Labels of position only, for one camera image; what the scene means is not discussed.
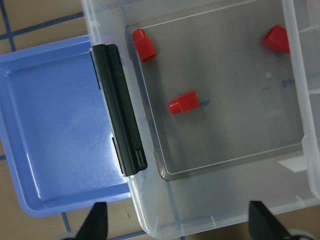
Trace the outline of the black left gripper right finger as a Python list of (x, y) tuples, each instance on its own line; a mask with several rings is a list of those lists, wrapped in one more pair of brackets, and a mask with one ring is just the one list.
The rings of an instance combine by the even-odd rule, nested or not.
[(285, 228), (262, 201), (251, 200), (248, 205), (248, 232), (252, 240), (314, 240), (303, 230)]

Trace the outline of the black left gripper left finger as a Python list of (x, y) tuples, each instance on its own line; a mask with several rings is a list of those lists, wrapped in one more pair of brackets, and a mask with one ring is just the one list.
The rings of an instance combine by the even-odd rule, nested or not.
[(96, 202), (77, 232), (68, 232), (59, 240), (106, 240), (108, 238), (108, 208), (106, 202)]

